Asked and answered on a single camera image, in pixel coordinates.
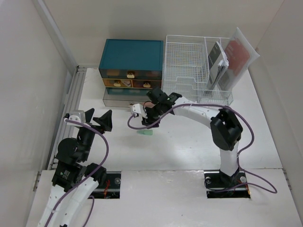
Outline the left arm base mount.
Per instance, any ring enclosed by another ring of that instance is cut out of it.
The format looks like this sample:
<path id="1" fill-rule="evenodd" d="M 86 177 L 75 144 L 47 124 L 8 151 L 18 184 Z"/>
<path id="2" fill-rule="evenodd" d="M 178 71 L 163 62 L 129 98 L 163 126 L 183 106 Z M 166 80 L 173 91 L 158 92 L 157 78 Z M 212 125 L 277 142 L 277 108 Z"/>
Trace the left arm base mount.
<path id="1" fill-rule="evenodd" d="M 107 172 L 105 182 L 93 192 L 95 199 L 119 199 L 121 186 L 121 172 Z"/>

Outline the black spiral notebook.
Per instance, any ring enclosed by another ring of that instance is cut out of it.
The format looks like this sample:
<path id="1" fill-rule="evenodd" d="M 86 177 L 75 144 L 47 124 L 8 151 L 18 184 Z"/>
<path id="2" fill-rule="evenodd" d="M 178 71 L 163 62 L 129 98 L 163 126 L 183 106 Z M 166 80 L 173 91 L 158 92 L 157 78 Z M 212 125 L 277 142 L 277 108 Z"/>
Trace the black spiral notebook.
<path id="1" fill-rule="evenodd" d="M 206 90 L 213 90 L 229 67 L 229 61 L 221 44 L 216 42 L 208 55 L 209 80 Z"/>

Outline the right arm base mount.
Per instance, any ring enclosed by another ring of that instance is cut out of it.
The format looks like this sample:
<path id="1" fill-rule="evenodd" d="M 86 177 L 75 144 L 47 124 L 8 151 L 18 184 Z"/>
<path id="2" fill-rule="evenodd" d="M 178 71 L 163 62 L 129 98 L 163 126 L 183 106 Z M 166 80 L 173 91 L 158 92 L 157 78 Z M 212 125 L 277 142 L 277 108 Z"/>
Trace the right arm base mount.
<path id="1" fill-rule="evenodd" d="M 219 170 L 204 171 L 204 185 L 208 199 L 245 198 L 250 199 L 250 192 L 244 172 L 229 177 Z"/>

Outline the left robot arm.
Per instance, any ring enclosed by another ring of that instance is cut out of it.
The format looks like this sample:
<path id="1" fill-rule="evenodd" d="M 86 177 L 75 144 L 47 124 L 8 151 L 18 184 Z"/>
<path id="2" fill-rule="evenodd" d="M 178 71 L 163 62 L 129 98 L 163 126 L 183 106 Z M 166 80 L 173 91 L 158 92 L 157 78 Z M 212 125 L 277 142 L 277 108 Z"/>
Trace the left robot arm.
<path id="1" fill-rule="evenodd" d="M 79 131 L 75 138 L 65 138 L 58 145 L 58 164 L 39 227 L 70 227 L 92 192 L 106 182 L 107 170 L 102 164 L 82 165 L 88 160 L 95 135 L 104 139 L 104 133 L 113 127 L 112 110 L 101 117 L 95 117 L 94 111 L 76 110 L 63 118 Z"/>

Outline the red booklet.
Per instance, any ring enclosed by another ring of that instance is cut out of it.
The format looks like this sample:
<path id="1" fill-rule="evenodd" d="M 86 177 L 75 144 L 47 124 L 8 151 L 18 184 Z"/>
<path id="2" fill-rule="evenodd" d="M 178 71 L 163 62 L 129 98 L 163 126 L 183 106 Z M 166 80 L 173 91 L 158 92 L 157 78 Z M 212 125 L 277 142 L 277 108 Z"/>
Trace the red booklet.
<path id="1" fill-rule="evenodd" d="M 251 46 L 239 28 L 236 28 L 236 31 L 229 39 L 224 52 L 227 56 L 229 67 L 220 78 L 218 86 L 222 91 L 232 91 L 248 67 L 260 55 Z"/>

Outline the orange pastel highlighter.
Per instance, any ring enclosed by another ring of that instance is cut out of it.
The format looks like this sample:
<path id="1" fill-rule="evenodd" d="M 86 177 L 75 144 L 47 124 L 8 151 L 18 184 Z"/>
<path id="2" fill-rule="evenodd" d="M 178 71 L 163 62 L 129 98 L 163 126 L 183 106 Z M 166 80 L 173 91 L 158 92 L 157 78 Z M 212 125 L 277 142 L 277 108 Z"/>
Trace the orange pastel highlighter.
<path id="1" fill-rule="evenodd" d="M 144 106 L 149 107 L 149 108 L 152 108 L 152 107 L 154 106 L 154 104 L 153 104 L 152 102 L 146 102 L 146 103 L 144 104 Z"/>

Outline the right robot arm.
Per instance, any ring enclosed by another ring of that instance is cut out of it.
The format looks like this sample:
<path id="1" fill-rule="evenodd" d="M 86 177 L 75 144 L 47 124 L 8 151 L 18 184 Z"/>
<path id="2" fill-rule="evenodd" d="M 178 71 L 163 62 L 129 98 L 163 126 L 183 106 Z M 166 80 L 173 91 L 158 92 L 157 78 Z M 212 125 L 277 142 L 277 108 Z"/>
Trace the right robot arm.
<path id="1" fill-rule="evenodd" d="M 237 152 L 243 127 L 232 110 L 224 107 L 215 109 L 214 105 L 199 105 L 178 93 L 167 95 L 158 87 L 149 91 L 147 96 L 153 106 L 138 105 L 139 114 L 143 118 L 142 125 L 158 127 L 159 123 L 156 121 L 165 113 L 170 113 L 208 127 L 214 144 L 220 150 L 220 183 L 231 186 L 236 182 L 239 172 Z"/>

